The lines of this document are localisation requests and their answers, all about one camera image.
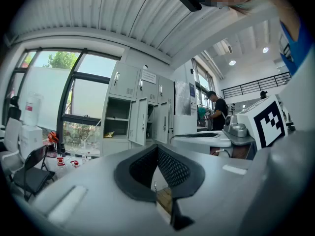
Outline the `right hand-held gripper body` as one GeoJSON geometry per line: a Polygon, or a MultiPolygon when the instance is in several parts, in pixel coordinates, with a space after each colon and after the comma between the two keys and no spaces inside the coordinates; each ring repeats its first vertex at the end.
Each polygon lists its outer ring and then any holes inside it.
{"type": "Polygon", "coordinates": [[[277,139],[288,135],[275,95],[259,100],[236,115],[227,116],[222,131],[232,144],[255,143],[257,149],[270,147],[277,139]]]}

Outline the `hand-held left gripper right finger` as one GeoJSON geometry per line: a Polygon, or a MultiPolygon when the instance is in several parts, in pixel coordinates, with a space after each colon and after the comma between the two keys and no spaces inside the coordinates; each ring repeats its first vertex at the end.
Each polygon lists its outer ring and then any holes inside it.
{"type": "Polygon", "coordinates": [[[252,161],[212,156],[157,145],[157,168],[170,190],[169,223],[157,220],[157,235],[175,232],[205,218],[206,213],[232,197],[252,161]]]}

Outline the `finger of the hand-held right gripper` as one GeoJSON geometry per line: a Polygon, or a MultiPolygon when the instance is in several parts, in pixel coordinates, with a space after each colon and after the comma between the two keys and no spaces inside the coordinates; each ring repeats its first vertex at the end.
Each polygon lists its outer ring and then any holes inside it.
{"type": "Polygon", "coordinates": [[[222,131],[199,131],[194,133],[187,133],[184,135],[222,135],[222,131]]]}
{"type": "Polygon", "coordinates": [[[231,140],[222,135],[176,135],[171,138],[171,145],[202,154],[232,154],[231,140]]]}

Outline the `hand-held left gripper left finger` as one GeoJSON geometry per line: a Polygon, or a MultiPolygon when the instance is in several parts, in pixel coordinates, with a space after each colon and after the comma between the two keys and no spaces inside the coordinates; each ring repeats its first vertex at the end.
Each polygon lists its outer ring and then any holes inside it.
{"type": "Polygon", "coordinates": [[[125,195],[114,181],[117,165],[141,148],[103,156],[72,170],[38,194],[32,207],[59,234],[72,236],[169,236],[156,203],[125,195]]]}

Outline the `grey metal locker cabinet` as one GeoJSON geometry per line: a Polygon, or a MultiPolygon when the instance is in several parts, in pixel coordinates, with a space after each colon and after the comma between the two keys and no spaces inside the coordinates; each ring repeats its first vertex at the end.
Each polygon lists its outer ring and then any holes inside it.
{"type": "Polygon", "coordinates": [[[105,97],[100,155],[168,143],[173,132],[174,82],[157,75],[157,83],[141,80],[143,68],[115,65],[105,97]],[[112,138],[104,134],[114,131],[112,138]]]}

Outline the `teal bag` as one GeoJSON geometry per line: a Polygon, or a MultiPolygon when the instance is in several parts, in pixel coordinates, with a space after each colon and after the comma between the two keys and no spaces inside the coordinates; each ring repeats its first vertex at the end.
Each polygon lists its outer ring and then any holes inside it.
{"type": "Polygon", "coordinates": [[[198,120],[204,120],[205,113],[208,111],[208,109],[198,106],[197,111],[198,111],[198,120]]]}

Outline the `black metal railing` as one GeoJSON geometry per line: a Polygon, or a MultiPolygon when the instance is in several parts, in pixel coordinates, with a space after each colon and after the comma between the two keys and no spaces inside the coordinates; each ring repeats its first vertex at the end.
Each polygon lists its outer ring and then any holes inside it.
{"type": "Polygon", "coordinates": [[[240,84],[234,87],[222,89],[222,95],[225,99],[227,99],[249,93],[266,91],[268,89],[286,85],[291,80],[291,78],[292,76],[290,72],[285,72],[278,75],[240,84]]]}

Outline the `blue poster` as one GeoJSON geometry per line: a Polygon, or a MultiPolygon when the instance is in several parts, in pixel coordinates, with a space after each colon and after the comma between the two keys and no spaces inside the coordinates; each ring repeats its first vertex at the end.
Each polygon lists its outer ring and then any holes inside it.
{"type": "Polygon", "coordinates": [[[190,93],[190,109],[191,109],[191,114],[193,114],[197,110],[197,105],[196,105],[195,86],[192,83],[189,83],[189,93],[190,93]]]}

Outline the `silver insulated panel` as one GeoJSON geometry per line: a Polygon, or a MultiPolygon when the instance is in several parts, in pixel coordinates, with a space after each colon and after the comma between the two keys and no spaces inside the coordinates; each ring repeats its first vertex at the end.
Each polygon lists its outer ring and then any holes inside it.
{"type": "Polygon", "coordinates": [[[183,81],[175,83],[175,114],[191,115],[189,84],[183,81]]]}

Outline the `pink translucent container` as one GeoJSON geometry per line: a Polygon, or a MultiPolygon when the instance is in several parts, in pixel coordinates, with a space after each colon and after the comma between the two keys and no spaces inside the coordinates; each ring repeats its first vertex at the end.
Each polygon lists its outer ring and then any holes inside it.
{"type": "Polygon", "coordinates": [[[57,158],[57,149],[56,149],[56,144],[49,144],[47,146],[47,153],[46,153],[46,157],[49,158],[57,158]]]}

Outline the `black folding chair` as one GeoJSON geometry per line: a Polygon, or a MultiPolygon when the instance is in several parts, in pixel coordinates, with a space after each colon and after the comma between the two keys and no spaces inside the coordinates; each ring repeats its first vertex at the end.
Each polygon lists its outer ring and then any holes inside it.
{"type": "Polygon", "coordinates": [[[50,171],[45,164],[47,152],[47,145],[33,150],[26,158],[24,167],[14,173],[13,182],[23,189],[27,202],[31,196],[41,192],[47,181],[54,181],[55,172],[50,171]]]}

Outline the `ceiling air conditioner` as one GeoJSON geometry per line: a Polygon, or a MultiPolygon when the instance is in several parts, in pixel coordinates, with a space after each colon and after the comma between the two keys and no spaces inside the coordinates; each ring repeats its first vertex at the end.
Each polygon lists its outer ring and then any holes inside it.
{"type": "Polygon", "coordinates": [[[227,39],[223,39],[220,42],[213,45],[213,48],[215,49],[218,56],[224,56],[226,54],[232,54],[232,46],[229,44],[227,39]]]}

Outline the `white paper notice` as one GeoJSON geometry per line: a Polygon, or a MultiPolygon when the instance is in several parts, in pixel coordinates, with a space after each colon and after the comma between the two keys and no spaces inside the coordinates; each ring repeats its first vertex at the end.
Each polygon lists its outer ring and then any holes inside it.
{"type": "Polygon", "coordinates": [[[152,83],[152,84],[156,84],[157,83],[157,75],[143,69],[142,73],[141,73],[141,80],[152,83]]]}

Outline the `person's blue shirt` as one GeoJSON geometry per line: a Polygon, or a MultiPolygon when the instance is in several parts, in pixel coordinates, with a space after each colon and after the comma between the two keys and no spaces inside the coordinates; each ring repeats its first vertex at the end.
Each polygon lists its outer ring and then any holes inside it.
{"type": "Polygon", "coordinates": [[[313,37],[311,36],[307,26],[301,18],[300,23],[298,40],[294,41],[284,23],[280,21],[280,55],[292,76],[297,72],[307,57],[311,47],[313,44],[315,44],[313,37]]]}

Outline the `plastic-wrapped white bundle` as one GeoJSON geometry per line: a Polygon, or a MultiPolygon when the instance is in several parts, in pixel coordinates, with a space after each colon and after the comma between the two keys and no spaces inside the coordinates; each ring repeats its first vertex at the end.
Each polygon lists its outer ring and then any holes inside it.
{"type": "Polygon", "coordinates": [[[26,99],[24,125],[37,126],[41,108],[42,95],[30,92],[26,99]]]}

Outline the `white plastic chair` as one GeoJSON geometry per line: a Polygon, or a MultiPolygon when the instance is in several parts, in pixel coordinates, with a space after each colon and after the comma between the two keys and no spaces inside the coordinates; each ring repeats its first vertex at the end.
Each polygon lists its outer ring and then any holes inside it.
{"type": "Polygon", "coordinates": [[[14,174],[24,165],[19,150],[19,134],[22,124],[10,118],[5,128],[4,138],[0,139],[0,165],[5,176],[14,174]]]}

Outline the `black-framed window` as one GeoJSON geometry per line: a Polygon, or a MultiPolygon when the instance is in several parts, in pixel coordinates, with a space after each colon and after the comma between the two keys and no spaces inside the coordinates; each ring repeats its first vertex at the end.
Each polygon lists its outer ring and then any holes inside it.
{"type": "Polygon", "coordinates": [[[43,141],[55,131],[68,153],[100,155],[101,117],[116,59],[88,50],[37,49],[24,52],[10,73],[2,120],[18,96],[20,121],[30,92],[42,95],[37,127],[43,141]]]}

